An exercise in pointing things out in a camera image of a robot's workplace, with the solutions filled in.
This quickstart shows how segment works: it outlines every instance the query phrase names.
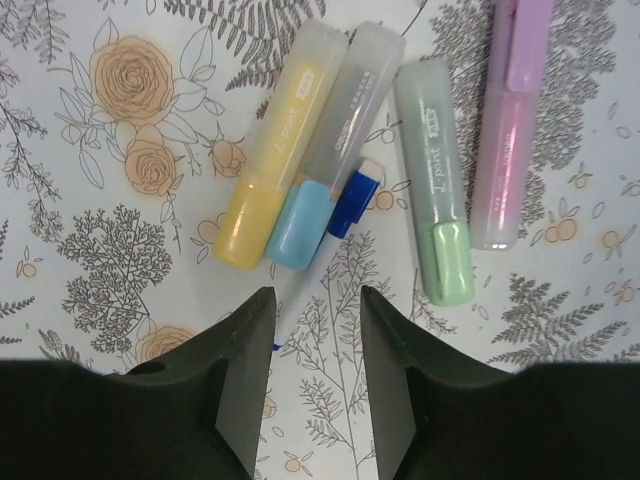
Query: blue cap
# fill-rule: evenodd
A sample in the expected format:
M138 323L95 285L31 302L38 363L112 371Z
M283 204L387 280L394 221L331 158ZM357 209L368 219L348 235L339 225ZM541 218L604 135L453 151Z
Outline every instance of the blue cap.
M354 173L338 200L328 232L334 237L343 239L351 225L358 223L362 218L378 185L380 182L360 172Z
M326 185L306 180L291 187L267 245L269 258L292 270L306 270L335 207Z

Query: green highlighter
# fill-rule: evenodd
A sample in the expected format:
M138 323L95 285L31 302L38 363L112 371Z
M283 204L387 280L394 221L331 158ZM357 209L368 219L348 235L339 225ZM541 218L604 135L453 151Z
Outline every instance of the green highlighter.
M395 81L400 133L418 243L422 288L434 305L475 294L451 82L435 58L409 64Z

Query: highlighter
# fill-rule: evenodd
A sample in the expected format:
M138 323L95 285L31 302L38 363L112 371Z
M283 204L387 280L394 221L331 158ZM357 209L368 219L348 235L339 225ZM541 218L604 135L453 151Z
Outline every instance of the highlighter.
M434 305L467 303L475 288L447 65L440 58L407 65L394 91L422 288Z
M553 0L496 4L471 206L471 245L509 250L518 241Z
M267 246L267 255L306 270L358 161L405 40L366 22L358 27Z
M223 262L252 270L262 259L347 48L316 20L300 27L213 246Z
M340 245L351 226L357 224L364 215L383 177L382 165L365 159L347 183L311 266L305 271L296 272L293 277L293 291L288 296L285 295L280 317L276 323L274 351L280 350L291 338L298 319L312 300L314 289L320 285L327 274L327 269L340 251Z

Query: highlighter label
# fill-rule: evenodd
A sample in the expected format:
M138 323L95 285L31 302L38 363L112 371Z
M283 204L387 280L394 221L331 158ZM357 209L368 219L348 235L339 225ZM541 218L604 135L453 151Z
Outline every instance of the highlighter label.
M496 179L496 192L500 192L500 194L496 195L491 202L491 210L493 213L500 215L505 211L507 204L507 196L503 195L503 192L507 191L507 175L509 172L509 164L511 159L513 158L513 147L515 145L516 135L513 132L509 132L505 135L502 145L502 160L500 162L500 170L499 172L504 172L501 175L498 175Z
M425 151L431 188L437 193L447 192L446 158L443 158L444 138L440 131L440 120L435 108L426 107L422 114L425 126Z
M377 75L369 70L360 70L356 75L358 75L359 78L353 82L355 93L349 105L349 115L340 129L338 140L334 146L337 151L341 151L345 143L348 143L350 136L353 135L354 132L351 126L357 123L358 118L362 115L362 105L367 102L371 87L373 87L377 78Z
M307 121L313 109L322 108L314 102L322 85L323 72L312 65L300 65L294 73L292 87L281 103L278 115L268 127L271 133L264 150L264 157L259 162L259 175L263 180L278 183L282 179L287 166L295 161L294 155L302 156L304 147L311 136L311 127Z

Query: pink cap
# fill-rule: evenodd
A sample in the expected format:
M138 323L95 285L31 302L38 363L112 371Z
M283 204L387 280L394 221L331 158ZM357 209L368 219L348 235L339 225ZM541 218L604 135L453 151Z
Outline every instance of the pink cap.
M554 0L500 0L490 82L510 92L538 92L545 71Z

